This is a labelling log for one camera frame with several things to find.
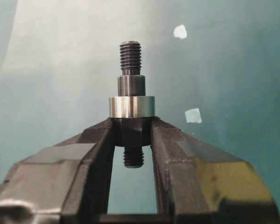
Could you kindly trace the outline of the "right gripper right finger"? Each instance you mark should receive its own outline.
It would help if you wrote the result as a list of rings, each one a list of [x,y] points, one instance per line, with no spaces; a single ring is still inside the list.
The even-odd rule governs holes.
[[[158,213],[146,224],[278,224],[276,203],[254,167],[182,132],[146,118]]]

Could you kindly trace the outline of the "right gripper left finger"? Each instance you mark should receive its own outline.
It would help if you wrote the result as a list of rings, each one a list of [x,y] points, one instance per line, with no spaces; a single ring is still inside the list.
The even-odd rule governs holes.
[[[106,119],[14,164],[0,184],[0,224],[89,224],[106,213],[114,149]]]

